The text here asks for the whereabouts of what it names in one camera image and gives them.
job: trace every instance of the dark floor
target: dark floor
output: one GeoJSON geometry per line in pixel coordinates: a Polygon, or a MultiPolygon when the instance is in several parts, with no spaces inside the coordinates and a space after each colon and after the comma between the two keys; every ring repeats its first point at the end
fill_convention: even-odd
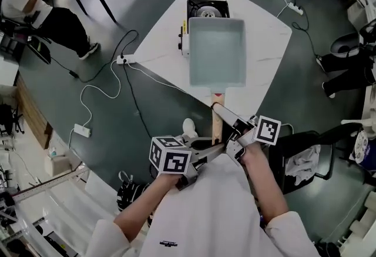
{"type": "MultiPolygon", "coordinates": [[[[125,51],[132,53],[174,0],[106,1],[127,30],[139,31],[140,41],[125,51]]],[[[283,0],[251,1],[275,15],[284,6],[283,0]]],[[[82,2],[90,18],[82,13],[75,0],[55,0],[55,5],[77,13],[91,39],[101,43],[101,53],[85,62],[77,60],[72,51],[56,44],[51,46],[51,53],[86,79],[110,59],[124,31],[111,21],[99,0],[82,2]]],[[[304,7],[309,16],[310,34],[318,54],[328,53],[333,40],[354,31],[347,20],[342,0],[298,0],[297,3],[304,7]]],[[[302,26],[306,24],[305,17],[288,8],[280,19],[289,26],[294,21],[302,26]]],[[[89,116],[79,100],[84,85],[73,80],[56,63],[47,66],[29,51],[24,53],[20,72],[42,113],[62,139],[68,142],[74,123],[83,124],[89,116]]],[[[150,179],[147,160],[150,139],[140,122],[124,72],[119,67],[115,67],[115,72],[122,81],[122,91],[117,99],[108,99],[94,89],[86,90],[83,99],[93,112],[93,121],[90,123],[92,136],[86,139],[73,135],[72,148],[101,178],[117,188],[119,170],[134,174],[139,181],[150,179]]],[[[138,72],[132,71],[129,76],[152,135],[177,135],[181,133],[184,118],[191,117],[199,134],[210,136],[212,118],[208,107],[174,89],[160,86],[138,72]]],[[[315,62],[307,35],[294,29],[258,114],[291,123],[295,132],[323,132],[340,124],[342,119],[359,118],[363,91],[342,92],[335,99],[328,99],[321,89],[321,83],[326,80],[328,77],[315,62]]],[[[118,91],[117,80],[109,68],[93,84],[110,95],[118,91]]],[[[316,178],[309,186],[287,196],[290,208],[299,212],[313,240],[328,237],[359,197],[365,196],[369,189],[362,186],[361,178],[357,168],[348,168],[346,163],[338,159],[329,181],[316,178]]],[[[358,206],[353,208],[347,220],[330,239],[338,239],[358,211],[358,206]]]]}

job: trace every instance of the table leg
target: table leg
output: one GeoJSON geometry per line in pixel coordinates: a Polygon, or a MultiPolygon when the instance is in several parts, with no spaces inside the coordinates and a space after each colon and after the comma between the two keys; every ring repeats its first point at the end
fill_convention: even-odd
{"type": "Polygon", "coordinates": [[[88,13],[86,12],[86,10],[84,9],[84,7],[83,7],[81,1],[80,1],[80,0],[76,0],[76,2],[77,2],[78,5],[80,6],[80,8],[81,8],[81,10],[83,11],[83,13],[84,13],[85,15],[89,16],[88,13]]]}
{"type": "Polygon", "coordinates": [[[116,22],[115,17],[113,16],[113,14],[112,14],[110,8],[107,6],[106,1],[105,1],[105,0],[100,0],[100,2],[102,3],[103,7],[106,9],[108,15],[109,15],[109,16],[112,18],[112,20],[114,21],[114,23],[117,24],[118,22],[116,22]]]}

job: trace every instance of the white cloth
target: white cloth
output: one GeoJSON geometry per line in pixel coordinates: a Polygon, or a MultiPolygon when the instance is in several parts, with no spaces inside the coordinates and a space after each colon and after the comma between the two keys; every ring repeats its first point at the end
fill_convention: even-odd
{"type": "MultiPolygon", "coordinates": [[[[130,247],[114,223],[99,221],[86,257],[122,257],[130,247]]],[[[263,231],[243,171],[227,155],[206,165],[197,182],[161,201],[142,257],[319,257],[300,217],[288,212],[263,231]]]]}
{"type": "Polygon", "coordinates": [[[316,173],[320,149],[320,145],[314,145],[288,159],[285,174],[296,177],[296,186],[316,173]]]}
{"type": "MultiPolygon", "coordinates": [[[[25,23],[24,18],[26,14],[22,11],[29,0],[2,0],[1,11],[2,14],[9,19],[19,23],[25,23]]],[[[52,7],[44,3],[42,0],[37,0],[34,9],[28,14],[32,16],[36,11],[40,11],[37,19],[32,24],[34,28],[39,28],[40,25],[47,18],[51,12],[52,7]]]]}

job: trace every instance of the person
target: person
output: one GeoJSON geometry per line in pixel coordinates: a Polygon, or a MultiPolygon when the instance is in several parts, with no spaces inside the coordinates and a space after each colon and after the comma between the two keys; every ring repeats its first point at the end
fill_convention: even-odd
{"type": "Polygon", "coordinates": [[[367,47],[360,47],[357,55],[340,58],[333,54],[319,56],[317,63],[325,73],[347,70],[341,75],[323,82],[322,87],[329,98],[344,90],[364,88],[376,83],[376,67],[373,60],[374,52],[367,47]]]}
{"type": "Polygon", "coordinates": [[[51,7],[42,0],[2,0],[2,15],[25,24],[30,21],[36,34],[74,50],[79,59],[86,59],[97,49],[90,43],[78,17],[67,8],[51,7]]]}
{"type": "Polygon", "coordinates": [[[85,256],[134,253],[130,243],[156,209],[142,257],[319,257],[299,215],[288,210],[258,142],[246,148],[241,162],[256,191],[265,229],[244,169],[222,154],[181,191],[174,187],[180,175],[160,174],[113,222],[98,221],[85,256]]]}

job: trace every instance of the white table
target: white table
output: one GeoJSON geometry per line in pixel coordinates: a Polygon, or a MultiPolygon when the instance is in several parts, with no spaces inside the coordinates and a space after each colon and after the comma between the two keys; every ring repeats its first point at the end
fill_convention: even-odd
{"type": "MultiPolygon", "coordinates": [[[[186,19],[186,1],[175,0],[134,54],[145,68],[210,106],[209,88],[189,83],[189,60],[178,50],[178,34],[186,19]]],[[[225,106],[246,119],[259,109],[276,74],[291,36],[291,28],[249,0],[227,0],[230,16],[246,25],[247,82],[227,88],[225,106]]]]}

